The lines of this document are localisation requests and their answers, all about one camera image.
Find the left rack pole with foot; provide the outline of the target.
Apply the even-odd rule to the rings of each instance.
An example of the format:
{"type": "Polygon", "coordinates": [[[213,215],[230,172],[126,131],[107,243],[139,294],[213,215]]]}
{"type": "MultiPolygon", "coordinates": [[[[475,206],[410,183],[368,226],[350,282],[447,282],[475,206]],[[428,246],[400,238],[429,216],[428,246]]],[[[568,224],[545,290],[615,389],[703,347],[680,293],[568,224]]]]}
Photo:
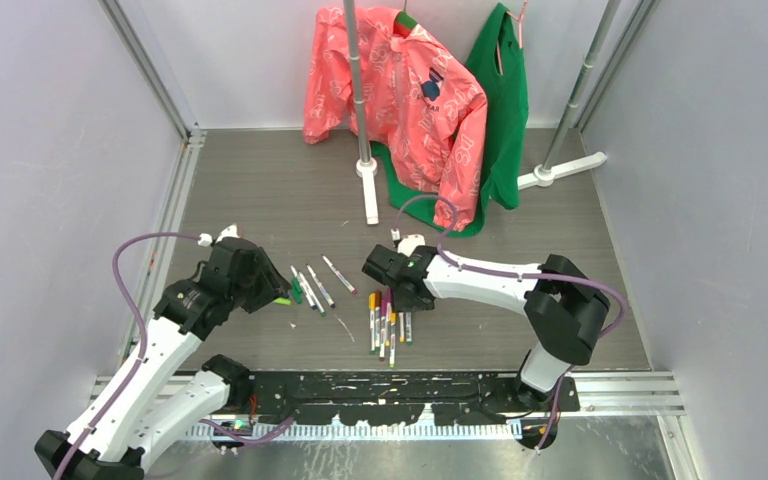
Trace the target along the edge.
{"type": "Polygon", "coordinates": [[[349,65],[352,80],[352,99],[355,108],[359,158],[356,174],[361,180],[365,221],[367,225],[379,223],[375,176],[377,162],[372,157],[367,131],[365,99],[362,81],[362,62],[359,51],[356,7],[353,0],[343,0],[344,22],[348,39],[349,65]]]}

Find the brown cap marker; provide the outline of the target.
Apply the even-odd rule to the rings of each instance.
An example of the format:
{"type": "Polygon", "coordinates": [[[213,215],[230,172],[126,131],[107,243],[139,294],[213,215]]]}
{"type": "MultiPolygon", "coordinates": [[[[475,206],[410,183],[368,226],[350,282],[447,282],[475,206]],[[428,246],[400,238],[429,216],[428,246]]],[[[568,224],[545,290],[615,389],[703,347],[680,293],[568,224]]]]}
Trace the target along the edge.
{"type": "Polygon", "coordinates": [[[374,296],[373,312],[374,312],[374,337],[375,337],[374,347],[377,351],[379,351],[381,347],[382,292],[375,291],[373,296],[374,296]]]}

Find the lower magenta cap marker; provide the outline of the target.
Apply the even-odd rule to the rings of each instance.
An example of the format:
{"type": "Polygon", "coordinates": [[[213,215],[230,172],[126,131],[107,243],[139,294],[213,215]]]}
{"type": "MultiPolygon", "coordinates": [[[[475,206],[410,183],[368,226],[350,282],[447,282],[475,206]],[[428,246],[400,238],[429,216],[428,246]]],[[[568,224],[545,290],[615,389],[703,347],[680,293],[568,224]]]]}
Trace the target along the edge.
{"type": "Polygon", "coordinates": [[[380,347],[379,355],[378,355],[380,361],[384,361],[385,360],[385,358],[386,358],[386,350],[387,350],[387,348],[385,348],[385,340],[384,340],[384,336],[385,336],[385,334],[384,334],[385,329],[384,329],[384,323],[383,323],[383,320],[384,320],[384,317],[385,317],[384,308],[385,307],[384,307],[384,302],[383,302],[382,303],[382,307],[381,307],[381,317],[382,317],[382,319],[381,319],[381,347],[380,347]]]}

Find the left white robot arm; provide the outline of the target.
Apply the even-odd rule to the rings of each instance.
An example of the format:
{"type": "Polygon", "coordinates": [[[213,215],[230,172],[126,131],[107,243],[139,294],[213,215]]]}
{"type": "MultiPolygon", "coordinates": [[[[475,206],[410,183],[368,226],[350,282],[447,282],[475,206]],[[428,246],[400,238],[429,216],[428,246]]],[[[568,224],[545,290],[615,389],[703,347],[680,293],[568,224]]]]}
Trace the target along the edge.
{"type": "Polygon", "coordinates": [[[34,451],[52,478],[143,479],[197,422],[222,408],[237,413],[250,405],[251,371],[221,354],[174,395],[158,399],[233,311],[254,313],[290,289],[265,250],[236,225],[195,240],[210,248],[209,258],[193,276],[164,289],[151,319],[137,320],[137,346],[90,406],[66,430],[47,430],[38,439],[34,451]]]}

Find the pink patterned jacket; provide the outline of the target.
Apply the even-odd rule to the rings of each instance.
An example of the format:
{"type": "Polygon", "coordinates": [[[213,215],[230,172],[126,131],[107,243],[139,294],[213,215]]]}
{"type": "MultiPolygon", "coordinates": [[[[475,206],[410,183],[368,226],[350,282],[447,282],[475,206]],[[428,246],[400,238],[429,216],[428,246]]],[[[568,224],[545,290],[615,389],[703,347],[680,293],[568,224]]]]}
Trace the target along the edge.
{"type": "MultiPolygon", "coordinates": [[[[366,127],[388,147],[396,180],[441,200],[430,220],[461,232],[478,216],[488,99],[476,77],[407,13],[358,8],[366,127]]],[[[316,13],[303,114],[308,144],[343,121],[357,128],[346,16],[316,13]]]]}

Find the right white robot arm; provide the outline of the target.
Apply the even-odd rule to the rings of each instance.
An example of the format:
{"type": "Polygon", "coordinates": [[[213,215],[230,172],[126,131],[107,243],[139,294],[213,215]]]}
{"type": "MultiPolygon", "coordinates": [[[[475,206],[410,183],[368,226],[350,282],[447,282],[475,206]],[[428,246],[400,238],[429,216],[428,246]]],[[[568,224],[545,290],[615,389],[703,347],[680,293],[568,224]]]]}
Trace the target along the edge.
{"type": "Polygon", "coordinates": [[[375,246],[362,272],[389,288],[397,312],[430,311],[443,299],[498,307],[526,318],[537,344],[527,354],[515,384],[518,403],[542,409],[559,379],[592,358],[611,302],[574,263],[550,255],[541,263],[479,261],[419,245],[409,253],[375,246]]]}

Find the green garment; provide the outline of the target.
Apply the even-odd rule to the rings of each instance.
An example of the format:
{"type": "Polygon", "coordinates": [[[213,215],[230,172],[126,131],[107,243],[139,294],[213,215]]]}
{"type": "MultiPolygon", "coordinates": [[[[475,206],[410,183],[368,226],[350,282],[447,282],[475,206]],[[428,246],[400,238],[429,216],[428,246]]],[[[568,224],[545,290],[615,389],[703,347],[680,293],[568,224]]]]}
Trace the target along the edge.
{"type": "Polygon", "coordinates": [[[494,6],[466,58],[466,69],[475,77],[489,101],[478,203],[474,220],[459,232],[478,234],[495,201],[506,210],[519,206],[517,178],[529,115],[521,23],[502,3],[494,6]]]}

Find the green clip pen cap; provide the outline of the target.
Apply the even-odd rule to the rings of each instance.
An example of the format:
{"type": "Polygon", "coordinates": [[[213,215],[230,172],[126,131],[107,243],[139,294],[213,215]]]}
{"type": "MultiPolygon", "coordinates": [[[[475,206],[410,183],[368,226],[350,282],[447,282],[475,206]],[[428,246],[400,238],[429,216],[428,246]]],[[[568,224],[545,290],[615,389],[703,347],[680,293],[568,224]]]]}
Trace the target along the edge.
{"type": "Polygon", "coordinates": [[[291,280],[292,290],[291,295],[297,304],[301,304],[304,300],[304,293],[302,287],[297,278],[291,280]]]}

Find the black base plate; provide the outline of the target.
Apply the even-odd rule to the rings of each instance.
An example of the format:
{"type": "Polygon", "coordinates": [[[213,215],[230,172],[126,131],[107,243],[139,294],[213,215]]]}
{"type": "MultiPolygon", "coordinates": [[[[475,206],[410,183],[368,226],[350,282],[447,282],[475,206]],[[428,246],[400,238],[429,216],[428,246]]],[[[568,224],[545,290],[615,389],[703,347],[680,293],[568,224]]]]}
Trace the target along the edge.
{"type": "Polygon", "coordinates": [[[472,426],[540,418],[552,408],[579,410],[572,378],[555,399],[527,392],[505,371],[256,371],[247,395],[219,411],[264,423],[291,417],[298,426],[379,427],[416,424],[425,411],[436,426],[472,426]]]}

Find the rack pole with foot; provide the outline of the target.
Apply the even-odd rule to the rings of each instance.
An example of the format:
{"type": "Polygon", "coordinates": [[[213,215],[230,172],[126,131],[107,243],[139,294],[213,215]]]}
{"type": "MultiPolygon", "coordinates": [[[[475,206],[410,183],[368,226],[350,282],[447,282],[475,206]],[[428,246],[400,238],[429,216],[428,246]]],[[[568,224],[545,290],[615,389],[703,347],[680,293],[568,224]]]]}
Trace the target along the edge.
{"type": "Polygon", "coordinates": [[[343,0],[344,22],[348,39],[349,65],[352,80],[352,99],[355,108],[359,158],[356,174],[361,180],[365,221],[367,225],[379,223],[375,176],[377,162],[372,157],[367,131],[365,99],[362,81],[362,62],[359,51],[356,7],[353,0],[343,0]]]}
{"type": "Polygon", "coordinates": [[[577,119],[585,87],[587,86],[593,68],[597,64],[620,4],[620,0],[609,0],[606,3],[595,34],[579,69],[575,84],[570,92],[558,126],[553,134],[545,158],[532,172],[522,174],[518,177],[517,187],[520,191],[533,187],[547,188],[556,180],[593,170],[604,164],[607,160],[607,156],[604,153],[597,152],[560,163],[559,155],[563,141],[566,139],[573,121],[577,119]]]}

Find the short yellow cap marker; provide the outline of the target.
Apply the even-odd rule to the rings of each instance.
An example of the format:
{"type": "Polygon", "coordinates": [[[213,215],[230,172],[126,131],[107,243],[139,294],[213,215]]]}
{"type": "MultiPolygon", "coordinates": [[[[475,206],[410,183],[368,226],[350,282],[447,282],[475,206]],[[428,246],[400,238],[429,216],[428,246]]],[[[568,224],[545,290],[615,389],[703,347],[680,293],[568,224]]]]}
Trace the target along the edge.
{"type": "Polygon", "coordinates": [[[395,362],[396,362],[396,347],[398,344],[398,321],[397,321],[397,314],[395,312],[390,314],[389,318],[389,354],[388,354],[388,362],[389,367],[394,368],[395,362]]]}

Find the right rack pole with foot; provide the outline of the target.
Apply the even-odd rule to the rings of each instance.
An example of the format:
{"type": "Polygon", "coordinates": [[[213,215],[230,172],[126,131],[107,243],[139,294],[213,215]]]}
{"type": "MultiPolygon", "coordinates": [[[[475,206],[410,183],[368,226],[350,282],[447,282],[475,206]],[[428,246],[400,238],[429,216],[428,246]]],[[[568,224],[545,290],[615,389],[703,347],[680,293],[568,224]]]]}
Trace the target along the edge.
{"type": "Polygon", "coordinates": [[[566,139],[573,121],[577,119],[585,87],[587,86],[593,68],[597,64],[620,4],[620,0],[609,0],[606,3],[595,34],[579,69],[575,84],[570,92],[558,126],[553,134],[545,158],[532,172],[522,174],[518,177],[517,187],[520,191],[533,187],[547,188],[556,180],[593,170],[604,164],[607,160],[607,156],[604,153],[597,152],[560,163],[559,155],[563,141],[566,139]]]}

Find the blue cap marker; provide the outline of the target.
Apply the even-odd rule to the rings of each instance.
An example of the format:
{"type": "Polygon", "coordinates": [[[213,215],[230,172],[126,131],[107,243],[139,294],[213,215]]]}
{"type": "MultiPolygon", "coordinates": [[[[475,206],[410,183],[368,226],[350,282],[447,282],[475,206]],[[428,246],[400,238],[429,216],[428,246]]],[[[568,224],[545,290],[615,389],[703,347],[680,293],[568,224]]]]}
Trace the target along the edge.
{"type": "Polygon", "coordinates": [[[356,287],[348,280],[348,278],[338,269],[338,267],[333,263],[333,261],[328,258],[326,255],[321,255],[323,261],[327,265],[327,267],[330,269],[330,271],[336,276],[336,278],[339,280],[339,282],[351,293],[351,294],[357,294],[358,291],[356,287]]]}

